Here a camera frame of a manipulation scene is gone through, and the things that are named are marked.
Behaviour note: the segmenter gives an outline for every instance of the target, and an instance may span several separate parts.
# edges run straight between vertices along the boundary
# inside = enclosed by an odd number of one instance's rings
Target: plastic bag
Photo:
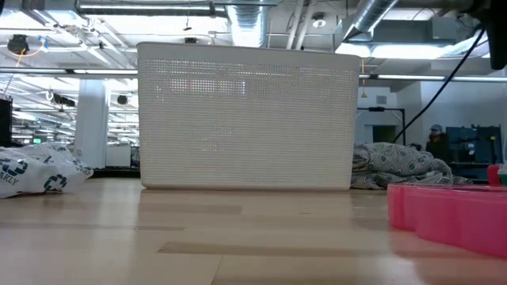
[[[21,193],[72,192],[93,170],[63,146],[0,147],[0,199]]]

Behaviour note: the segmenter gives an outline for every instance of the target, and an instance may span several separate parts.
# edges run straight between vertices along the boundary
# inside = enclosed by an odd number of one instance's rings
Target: printed logo on bag
[[[7,158],[1,158],[0,180],[3,180],[14,186],[19,181],[15,177],[25,174],[25,171],[28,167],[29,165],[22,159],[13,161]]]
[[[85,175],[90,175],[91,174],[92,169],[90,167],[83,166],[82,162],[79,159],[74,159],[72,162],[76,166],[76,170],[77,171],[79,171],[81,173],[84,173]]]
[[[61,146],[49,146],[52,150],[56,151],[67,151],[67,148]]]
[[[62,189],[67,186],[67,179],[66,177],[58,174],[56,176],[49,177],[48,181],[44,183],[44,190],[45,191],[62,191]]]

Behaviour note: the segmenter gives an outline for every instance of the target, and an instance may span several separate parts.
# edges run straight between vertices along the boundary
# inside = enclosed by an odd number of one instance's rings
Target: white perforated basket
[[[358,57],[151,43],[138,55],[146,187],[349,188]]]

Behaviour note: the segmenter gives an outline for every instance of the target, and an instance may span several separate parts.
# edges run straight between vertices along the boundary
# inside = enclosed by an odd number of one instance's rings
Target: plastic storage bin
[[[418,237],[507,257],[507,188],[391,184],[389,223]]]
[[[150,43],[138,56],[146,187],[349,188],[359,57]]]

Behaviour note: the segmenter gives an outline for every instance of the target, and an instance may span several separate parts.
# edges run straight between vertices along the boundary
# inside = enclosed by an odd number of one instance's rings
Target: pink plastic container
[[[507,258],[507,187],[390,184],[387,204],[393,227]]]

